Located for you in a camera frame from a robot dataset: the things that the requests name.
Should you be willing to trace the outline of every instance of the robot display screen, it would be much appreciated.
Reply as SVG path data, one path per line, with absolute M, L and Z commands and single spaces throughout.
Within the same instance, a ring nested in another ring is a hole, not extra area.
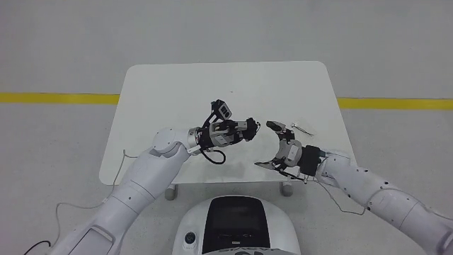
M 212 227 L 221 230 L 258 230 L 259 217 L 249 207 L 218 208 L 214 213 Z

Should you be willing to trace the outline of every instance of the gray floor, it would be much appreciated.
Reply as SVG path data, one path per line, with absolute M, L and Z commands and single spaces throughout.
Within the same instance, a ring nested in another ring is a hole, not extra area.
M 119 93 L 133 64 L 319 60 L 337 96 L 451 98 L 452 0 L 0 0 L 0 91 Z M 0 104 L 0 247 L 56 236 L 55 204 L 98 203 L 114 106 Z M 357 162 L 453 215 L 453 112 L 342 110 Z M 170 254 L 212 196 L 281 207 L 303 254 L 422 254 L 375 216 L 341 214 L 314 183 L 187 185 L 133 224 L 123 254 Z M 356 204 L 334 195 L 345 208 Z M 62 208 L 62 234 L 93 211 Z M 36 249 L 34 254 L 41 254 Z

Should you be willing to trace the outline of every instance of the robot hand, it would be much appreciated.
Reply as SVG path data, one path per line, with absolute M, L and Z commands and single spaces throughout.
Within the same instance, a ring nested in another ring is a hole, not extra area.
M 304 174 L 305 184 L 309 176 L 315 176 L 318 165 L 321 163 L 320 157 L 326 157 L 326 153 L 318 147 L 307 145 L 303 147 L 301 142 L 295 139 L 294 131 L 286 128 L 286 125 L 276 121 L 266 123 L 270 129 L 274 130 L 279 139 L 279 149 L 271 161 L 256 162 L 257 166 L 265 169 L 276 170 L 283 176 L 299 178 L 300 173 Z M 299 174 L 293 176 L 285 172 L 287 167 L 299 166 Z
M 266 125 L 277 133 L 280 148 L 272 161 L 257 162 L 256 165 L 305 183 L 308 176 L 314 176 L 319 183 L 339 188 L 360 204 L 364 212 L 368 210 L 393 225 L 427 254 L 453 255 L 451 219 L 427 208 L 418 199 L 368 169 L 351 166 L 346 153 L 333 150 L 324 152 L 309 145 L 303 147 L 284 124 L 268 121 Z M 300 166 L 304 178 L 284 171 L 293 166 Z
M 205 151 L 255 137 L 259 123 L 252 118 L 229 120 L 231 115 L 225 102 L 217 100 L 212 103 L 211 115 L 202 127 L 189 130 L 168 127 L 157 132 L 152 146 L 127 169 L 120 185 L 100 210 L 67 235 L 50 254 L 118 255 L 131 224 L 166 190 L 190 155 L 201 153 L 210 160 Z

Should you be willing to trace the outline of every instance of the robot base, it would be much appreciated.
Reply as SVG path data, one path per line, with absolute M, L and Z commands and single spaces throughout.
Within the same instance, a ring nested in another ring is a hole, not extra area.
M 277 206 L 254 197 L 205 200 L 181 220 L 173 255 L 206 254 L 236 247 L 264 247 L 300 254 L 291 220 Z

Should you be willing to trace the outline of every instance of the wire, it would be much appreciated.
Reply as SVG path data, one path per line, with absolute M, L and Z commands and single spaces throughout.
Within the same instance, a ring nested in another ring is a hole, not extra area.
M 213 161 L 210 157 L 208 157 L 205 154 L 205 152 L 202 149 L 200 150 L 200 152 L 208 161 L 212 162 L 213 164 L 224 164 L 225 161 L 227 160 L 227 156 L 225 155 L 225 153 L 223 153 L 222 151 L 219 151 L 218 149 L 213 150 L 213 152 L 218 152 L 219 154 L 224 156 L 224 159 L 222 161 Z
M 338 209 L 340 209 L 341 212 L 343 213 L 347 213 L 347 214 L 353 214 L 353 215 L 364 215 L 365 214 L 365 211 L 367 210 L 367 207 L 363 207 L 363 210 L 362 212 L 353 212 L 353 211 L 348 211 L 348 210 L 343 210 L 340 205 L 338 204 L 338 202 L 335 200 L 335 198 L 332 196 L 331 192 L 324 186 L 321 184 L 321 182 L 317 181 L 317 180 L 312 180 L 313 182 L 316 182 L 317 184 L 319 184 L 322 188 L 324 188 L 324 190 L 327 192 L 327 194 L 330 196 L 330 198 L 332 199 L 332 201 L 335 203 L 335 205 L 337 205 Z M 406 194 L 407 196 L 410 196 L 412 198 L 414 198 L 417 202 L 419 202 L 423 207 L 425 207 L 426 210 L 429 210 L 431 213 L 433 213 L 434 215 L 438 216 L 438 217 L 441 217 L 442 219 L 445 219 L 445 220 L 450 220 L 453 222 L 453 218 L 450 218 L 450 217 L 445 217 L 444 215 L 441 215 L 439 214 L 438 212 L 435 212 L 434 210 L 426 207 L 425 204 L 423 204 L 422 201 L 418 200 L 416 197 L 412 196 L 411 194 L 405 192 L 405 191 L 402 191 L 401 189 L 398 189 L 398 188 L 392 188 L 392 187 L 388 187 L 388 188 L 383 188 L 383 189 L 379 189 L 379 190 L 376 190 L 367 200 L 366 203 L 369 203 L 371 201 L 371 199 L 373 199 L 373 197 L 375 197 L 376 194 L 382 192 L 382 191 L 385 191 L 385 190 L 392 190 L 392 191 L 398 191 L 398 192 L 402 192 L 404 194 Z
M 322 165 L 325 161 L 327 160 L 327 157 L 325 157 L 320 163 L 319 163 L 319 166 Z M 294 174 L 290 174 L 289 172 L 286 172 L 286 171 L 278 171 L 281 175 L 283 176 L 289 176 L 291 177 L 291 179 L 296 179 L 296 180 L 300 180 L 300 181 L 305 181 L 303 178 L 300 178 L 298 176 L 295 176 Z
M 27 250 L 27 252 L 24 253 L 23 255 L 27 255 L 28 252 L 31 251 L 31 249 L 35 248 L 36 246 L 38 246 L 38 245 L 41 244 L 41 243 L 47 243 L 47 244 L 49 244 L 49 247 L 50 247 L 50 241 L 48 241 L 48 240 L 42 240 L 41 242 L 38 242 L 38 243 L 36 243 L 35 245 L 33 245 L 32 247 L 30 247 L 30 249 Z
M 326 152 L 326 154 L 334 154 L 336 156 L 339 156 L 339 157 L 344 157 L 346 159 L 351 159 L 350 157 L 347 157 L 347 156 L 343 156 L 342 154 L 336 154 L 336 153 L 332 153 L 332 152 Z
M 120 175 L 120 171 L 121 171 L 122 165 L 125 162 L 125 158 L 126 157 L 130 158 L 130 159 L 136 159 L 137 158 L 137 157 L 128 156 L 126 154 L 126 150 L 125 149 L 122 151 L 121 165 L 120 165 L 120 168 L 118 169 L 118 172 L 116 173 L 115 179 L 113 180 L 112 191 L 108 194 L 107 197 L 105 197 L 105 199 L 109 198 L 113 194 L 113 191 L 115 190 L 115 182 L 116 182 L 116 180 L 118 178 L 118 175 Z M 102 201 L 101 203 L 99 203 L 99 204 L 97 204 L 96 206 L 93 206 L 93 207 L 83 207 L 83 206 L 79 206 L 79 205 L 75 205 L 75 204 L 71 204 L 71 203 L 67 203 L 67 202 L 58 203 L 57 206 L 55 207 L 55 217 L 57 218 L 58 232 L 57 232 L 57 238 L 54 241 L 54 243 L 52 244 L 52 246 L 55 246 L 55 244 L 58 242 L 58 239 L 59 239 L 59 236 L 60 236 L 60 233 L 61 233 L 61 226 L 60 226 L 59 217 L 58 217 L 58 207 L 59 206 L 68 205 L 68 206 L 71 206 L 71 207 L 74 207 L 74 208 L 83 209 L 83 210 L 91 210 L 91 209 L 99 208 L 100 206 L 102 206 L 102 204 L 104 204 L 104 201 Z
M 342 213 L 347 213 L 347 214 L 353 214 L 353 215 L 363 215 L 365 214 L 365 208 L 363 208 L 363 211 L 362 212 L 353 212 L 353 211 L 348 211 L 348 210 L 344 210 L 341 208 L 340 204 L 338 204 L 337 200 L 335 200 L 335 198 L 332 196 L 331 192 L 324 186 L 321 184 L 321 182 L 317 181 L 317 180 L 312 180 L 313 182 L 316 182 L 317 184 L 319 184 L 322 188 L 324 188 L 324 190 L 327 192 L 327 194 L 329 195 L 329 197 L 332 199 L 332 201 L 335 203 L 335 205 L 337 205 L 338 209 L 340 209 L 340 211 Z

